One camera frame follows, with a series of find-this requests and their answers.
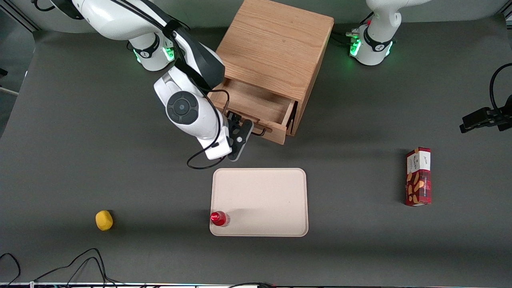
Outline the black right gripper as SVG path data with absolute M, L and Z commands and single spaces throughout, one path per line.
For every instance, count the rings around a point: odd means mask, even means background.
M 244 139 L 244 131 L 252 131 L 252 120 L 244 120 L 234 112 L 227 113 L 229 138 L 234 142 L 241 142 Z

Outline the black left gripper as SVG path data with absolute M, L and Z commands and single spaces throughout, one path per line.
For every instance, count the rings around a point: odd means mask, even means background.
M 459 126 L 461 133 L 488 126 L 497 126 L 499 131 L 505 131 L 512 127 L 512 106 L 505 105 L 498 109 L 483 107 L 462 118 Z

